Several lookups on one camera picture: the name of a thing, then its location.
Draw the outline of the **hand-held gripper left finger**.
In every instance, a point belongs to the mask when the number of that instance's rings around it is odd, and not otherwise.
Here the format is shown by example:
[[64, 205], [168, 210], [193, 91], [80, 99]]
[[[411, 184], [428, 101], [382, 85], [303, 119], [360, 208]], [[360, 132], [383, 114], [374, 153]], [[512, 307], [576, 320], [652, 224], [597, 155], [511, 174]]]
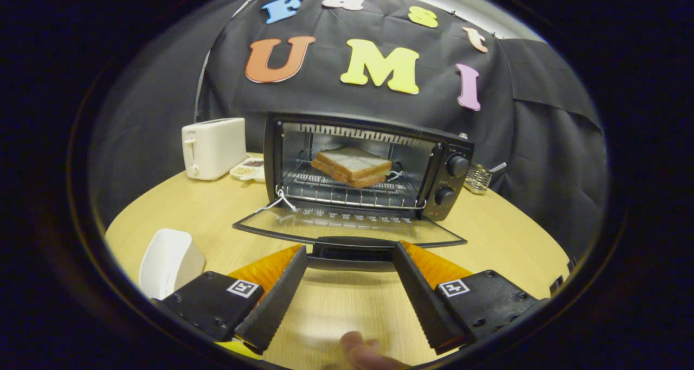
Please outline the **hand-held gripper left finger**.
[[295, 245], [228, 275], [206, 271], [154, 306], [194, 334], [243, 355], [262, 355], [308, 265]]

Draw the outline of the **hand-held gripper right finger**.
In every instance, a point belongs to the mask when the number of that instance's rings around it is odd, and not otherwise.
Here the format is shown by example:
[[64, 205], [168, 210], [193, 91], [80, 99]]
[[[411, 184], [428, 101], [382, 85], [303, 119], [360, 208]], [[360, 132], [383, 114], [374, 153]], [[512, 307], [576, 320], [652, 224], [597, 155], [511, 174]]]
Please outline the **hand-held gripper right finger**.
[[471, 273], [431, 251], [403, 241], [393, 264], [429, 345], [437, 354], [486, 340], [543, 308], [500, 273]]

